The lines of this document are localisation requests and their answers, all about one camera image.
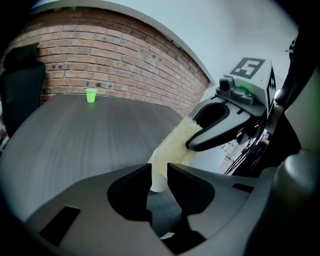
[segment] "white wall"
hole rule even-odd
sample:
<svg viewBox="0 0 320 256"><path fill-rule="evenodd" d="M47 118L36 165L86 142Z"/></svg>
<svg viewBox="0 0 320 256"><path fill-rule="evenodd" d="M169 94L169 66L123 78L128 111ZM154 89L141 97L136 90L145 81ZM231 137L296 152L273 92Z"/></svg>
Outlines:
<svg viewBox="0 0 320 256"><path fill-rule="evenodd" d="M241 57L271 59L277 85L289 68L298 30L273 0L41 0L33 12L59 7L97 7L124 13L177 42L218 83Z"/></svg>

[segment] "gray table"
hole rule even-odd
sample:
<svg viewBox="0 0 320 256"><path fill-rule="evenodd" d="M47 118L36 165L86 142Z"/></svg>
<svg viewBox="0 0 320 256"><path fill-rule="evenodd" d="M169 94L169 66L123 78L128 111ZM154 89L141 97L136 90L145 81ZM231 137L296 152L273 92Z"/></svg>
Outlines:
<svg viewBox="0 0 320 256"><path fill-rule="evenodd" d="M58 95L10 139L0 159L1 186L26 220L75 182L146 163L180 122L168 107L128 99Z"/></svg>

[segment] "black chair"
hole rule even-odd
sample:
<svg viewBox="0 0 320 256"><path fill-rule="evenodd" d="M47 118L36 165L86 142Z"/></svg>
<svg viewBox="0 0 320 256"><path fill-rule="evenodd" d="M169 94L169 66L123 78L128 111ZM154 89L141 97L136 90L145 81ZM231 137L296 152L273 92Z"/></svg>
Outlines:
<svg viewBox="0 0 320 256"><path fill-rule="evenodd" d="M39 107L46 65L37 61L38 44L12 49L4 59L0 96L3 122L9 137Z"/></svg>

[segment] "brick wall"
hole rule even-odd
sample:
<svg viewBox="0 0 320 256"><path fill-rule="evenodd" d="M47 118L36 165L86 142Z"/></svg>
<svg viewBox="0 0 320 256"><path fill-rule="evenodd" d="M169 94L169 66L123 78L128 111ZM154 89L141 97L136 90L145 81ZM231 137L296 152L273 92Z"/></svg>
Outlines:
<svg viewBox="0 0 320 256"><path fill-rule="evenodd" d="M64 8L30 17L12 48L39 42L46 63L41 101L56 94L127 98L187 115L209 79L195 61L155 28L96 8Z"/></svg>

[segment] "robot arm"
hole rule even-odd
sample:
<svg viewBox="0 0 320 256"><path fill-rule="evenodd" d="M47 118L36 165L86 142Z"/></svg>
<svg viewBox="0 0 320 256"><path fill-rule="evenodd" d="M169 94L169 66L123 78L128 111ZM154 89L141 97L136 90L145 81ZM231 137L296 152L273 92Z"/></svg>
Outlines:
<svg viewBox="0 0 320 256"><path fill-rule="evenodd" d="M276 94L270 60L244 57L219 81L215 96L201 102L190 117L203 129L186 147L204 151L238 138L242 143L263 131Z"/></svg>

